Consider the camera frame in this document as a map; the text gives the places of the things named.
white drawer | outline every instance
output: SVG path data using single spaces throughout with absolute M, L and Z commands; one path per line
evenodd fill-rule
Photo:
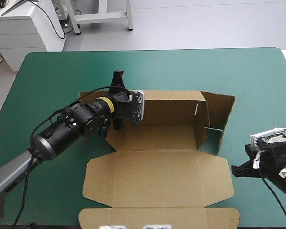
M 38 33 L 31 19 L 0 20 L 0 35 L 27 33 Z
M 1 48 L 36 48 L 44 47 L 39 34 L 9 34 L 0 35 Z
M 19 71 L 22 62 L 30 52 L 46 52 L 45 47 L 40 48 L 16 48 L 16 49 L 0 49 L 0 53 L 9 64 L 10 68 L 17 72 Z

metal frame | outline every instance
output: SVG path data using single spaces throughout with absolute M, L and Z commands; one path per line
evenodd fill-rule
M 65 0 L 74 32 L 81 34 L 79 25 L 110 21 L 128 21 L 128 30 L 133 30 L 131 0 L 126 0 L 126 11 L 107 12 L 107 0 L 99 0 L 98 13 L 76 15 L 72 0 Z

cardboard box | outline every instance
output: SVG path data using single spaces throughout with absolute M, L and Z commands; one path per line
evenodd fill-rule
M 145 91 L 142 123 L 110 127 L 106 140 L 117 151 L 87 165 L 84 197 L 112 208 L 82 210 L 81 227 L 237 228 L 236 209 L 205 208 L 234 195 L 228 162 L 197 150 L 205 126 L 224 131 L 234 100 L 200 91 Z

cardboard box flap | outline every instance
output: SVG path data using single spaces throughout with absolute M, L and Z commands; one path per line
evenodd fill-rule
M 209 229 L 235 229 L 240 214 L 235 208 L 206 208 Z
M 239 213 L 234 208 L 103 208 L 79 214 L 83 229 L 126 225 L 143 229 L 147 224 L 170 224 L 173 229 L 235 229 Z
M 196 150 L 122 150 L 95 158 L 83 188 L 84 197 L 112 207 L 205 207 L 233 194 L 227 161 Z
M 201 92 L 208 105 L 210 126 L 214 129 L 224 130 L 231 113 L 235 97 L 232 95 Z

green table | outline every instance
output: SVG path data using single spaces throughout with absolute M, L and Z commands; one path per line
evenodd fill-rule
M 251 133 L 286 127 L 286 61 L 279 49 L 213 49 L 130 52 L 38 52 L 29 54 L 0 113 L 0 165 L 29 145 L 32 129 L 78 92 L 109 85 L 114 70 L 124 70 L 130 89 L 204 90 L 236 96 L 218 153 L 229 164 L 248 160 L 244 145 Z M 217 153 L 209 132 L 202 150 Z M 20 223 L 78 225 L 83 208 L 104 207 L 82 196 L 87 162 L 113 149 L 91 134 L 30 176 Z M 215 204 L 235 207 L 240 226 L 286 226 L 274 197 L 260 179 L 233 178 L 233 198 Z M 274 188 L 286 207 L 286 196 Z M 22 185 L 6 199 L 10 224 L 20 207 Z

